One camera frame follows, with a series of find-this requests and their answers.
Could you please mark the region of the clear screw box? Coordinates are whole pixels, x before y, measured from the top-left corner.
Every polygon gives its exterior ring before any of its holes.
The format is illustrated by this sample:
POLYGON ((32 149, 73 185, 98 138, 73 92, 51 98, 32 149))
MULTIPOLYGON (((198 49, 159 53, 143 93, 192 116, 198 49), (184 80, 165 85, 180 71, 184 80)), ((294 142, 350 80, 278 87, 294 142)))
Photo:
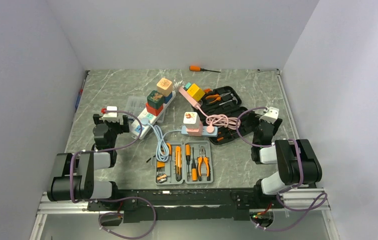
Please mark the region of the clear screw box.
MULTIPOLYGON (((124 111, 129 112, 129 113, 131 113, 131 114, 133 114, 135 116, 138 116, 145 109, 145 107, 146 107, 145 104, 146 103, 147 102, 145 101, 145 97, 142 97, 142 96, 130 96, 128 98, 128 101, 126 103, 126 107, 125 107, 124 111)), ((158 123, 162 123, 163 120, 164 120, 165 114, 167 112, 166 109, 164 109, 164 110, 165 110, 165 112, 161 116, 159 116, 159 117, 154 116, 154 115, 152 115, 152 114, 150 114, 150 113, 147 112, 146 116, 143 116, 142 118, 151 119, 152 117, 157 117, 156 118, 157 122, 158 123)), ((133 117, 129 116, 128 118, 129 118, 130 121, 134 121, 133 117)))

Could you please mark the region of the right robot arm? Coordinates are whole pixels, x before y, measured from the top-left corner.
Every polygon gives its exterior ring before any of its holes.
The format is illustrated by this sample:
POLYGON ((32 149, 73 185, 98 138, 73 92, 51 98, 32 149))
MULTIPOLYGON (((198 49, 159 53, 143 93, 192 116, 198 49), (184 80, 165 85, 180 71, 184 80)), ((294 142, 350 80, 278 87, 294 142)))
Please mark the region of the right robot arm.
POLYGON ((253 127, 252 160, 258 165, 277 165, 275 173, 258 180, 253 187, 252 200, 259 208, 267 206, 274 194, 322 179, 322 168, 309 140, 280 139, 272 142, 281 122, 279 118, 270 123, 253 113, 248 117, 248 124, 253 127))

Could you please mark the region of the white power strip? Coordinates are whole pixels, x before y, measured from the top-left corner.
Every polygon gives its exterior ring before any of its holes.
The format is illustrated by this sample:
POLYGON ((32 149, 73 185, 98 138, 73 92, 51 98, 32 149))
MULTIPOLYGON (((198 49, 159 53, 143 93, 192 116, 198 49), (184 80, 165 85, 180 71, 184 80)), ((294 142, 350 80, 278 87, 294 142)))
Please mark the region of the white power strip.
MULTIPOLYGON (((168 103, 163 104, 163 109, 157 116, 149 113, 145 107, 142 110, 142 112, 137 116, 137 119, 138 120, 147 119, 149 121, 149 124, 154 125, 159 118, 165 115, 166 109, 174 100, 175 96, 176 96, 176 92, 173 90, 171 93, 171 99, 168 101, 168 103)), ((137 120, 134 120, 129 127, 132 137, 136 139, 137 136, 140 135, 139 139, 142 140, 151 129, 151 126, 149 124, 147 125, 139 124, 137 120)))

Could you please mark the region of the black tool case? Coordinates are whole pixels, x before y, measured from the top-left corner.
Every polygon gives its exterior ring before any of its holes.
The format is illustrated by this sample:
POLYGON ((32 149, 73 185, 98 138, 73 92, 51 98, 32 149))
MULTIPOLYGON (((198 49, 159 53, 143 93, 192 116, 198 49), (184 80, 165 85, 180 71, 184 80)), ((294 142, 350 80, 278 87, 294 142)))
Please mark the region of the black tool case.
MULTIPOLYGON (((243 107, 242 100, 237 92, 230 86, 223 86, 215 89, 205 89, 205 96, 201 99, 201 109, 207 115, 224 114, 228 117, 236 118, 247 108, 243 107)), ((242 136, 254 131, 259 124, 258 115, 254 112, 249 112, 241 117, 241 126, 239 132, 242 136)), ((220 126, 218 128, 218 135, 211 137, 209 140, 214 145, 223 145, 230 143, 239 138, 235 130, 220 126)))

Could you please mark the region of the pink power strip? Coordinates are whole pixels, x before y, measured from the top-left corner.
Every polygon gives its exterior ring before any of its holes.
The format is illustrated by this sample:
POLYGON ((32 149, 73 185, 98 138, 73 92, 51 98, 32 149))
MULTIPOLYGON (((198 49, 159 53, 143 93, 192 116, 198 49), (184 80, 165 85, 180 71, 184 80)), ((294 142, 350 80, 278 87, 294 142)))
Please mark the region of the pink power strip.
POLYGON ((179 93, 197 110, 199 110, 203 115, 204 115, 204 112, 203 110, 201 109, 201 105, 199 104, 198 101, 196 101, 192 96, 190 96, 190 94, 187 93, 186 90, 183 89, 183 87, 179 87, 178 88, 179 90, 179 93))

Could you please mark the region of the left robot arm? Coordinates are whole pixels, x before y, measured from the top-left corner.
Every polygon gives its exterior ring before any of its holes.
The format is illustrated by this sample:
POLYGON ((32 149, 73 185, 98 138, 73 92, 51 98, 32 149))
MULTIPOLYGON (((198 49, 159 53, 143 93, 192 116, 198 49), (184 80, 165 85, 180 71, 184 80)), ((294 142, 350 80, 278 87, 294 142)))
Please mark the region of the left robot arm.
POLYGON ((91 151, 56 155, 47 196, 52 202, 70 201, 70 187, 73 187, 76 201, 101 199, 106 209, 114 210, 121 201, 118 187, 113 181, 95 180, 95 171, 114 167, 117 151, 113 148, 117 136, 129 132, 128 116, 124 115, 123 120, 112 122, 94 114, 93 120, 95 143, 91 151))

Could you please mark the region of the blue power strip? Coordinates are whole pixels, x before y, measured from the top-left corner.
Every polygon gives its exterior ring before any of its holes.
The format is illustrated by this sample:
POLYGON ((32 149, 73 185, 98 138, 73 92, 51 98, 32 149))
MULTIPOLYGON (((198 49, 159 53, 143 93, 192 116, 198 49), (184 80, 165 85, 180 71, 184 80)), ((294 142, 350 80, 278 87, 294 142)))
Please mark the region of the blue power strip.
POLYGON ((192 137, 208 137, 213 138, 218 136, 218 128, 216 126, 213 126, 212 132, 207 131, 207 127, 203 126, 197 129, 189 129, 185 126, 182 126, 181 134, 192 136, 192 137))

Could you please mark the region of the pink cube plug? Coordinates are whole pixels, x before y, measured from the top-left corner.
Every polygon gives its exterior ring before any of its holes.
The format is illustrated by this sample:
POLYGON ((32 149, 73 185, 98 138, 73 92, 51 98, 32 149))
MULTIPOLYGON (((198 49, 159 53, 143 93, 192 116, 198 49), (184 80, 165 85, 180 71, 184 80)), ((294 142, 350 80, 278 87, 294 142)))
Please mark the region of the pink cube plug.
POLYGON ((203 124, 200 122, 197 126, 187 127, 186 132, 190 136, 200 137, 203 133, 203 124))

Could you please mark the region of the grey tool tray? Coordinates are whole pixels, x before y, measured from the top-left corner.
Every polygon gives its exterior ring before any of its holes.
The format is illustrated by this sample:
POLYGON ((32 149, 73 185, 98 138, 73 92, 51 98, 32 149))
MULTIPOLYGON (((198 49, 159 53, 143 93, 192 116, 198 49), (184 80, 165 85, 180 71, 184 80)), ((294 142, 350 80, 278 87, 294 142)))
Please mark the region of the grey tool tray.
POLYGON ((214 181, 212 168, 212 151, 210 143, 205 140, 189 141, 187 143, 169 141, 166 143, 168 149, 168 160, 165 162, 155 160, 154 182, 159 186, 210 184, 214 181), (200 147, 206 150, 209 158, 211 179, 206 180, 205 168, 202 169, 202 181, 198 180, 197 165, 200 154, 200 147))

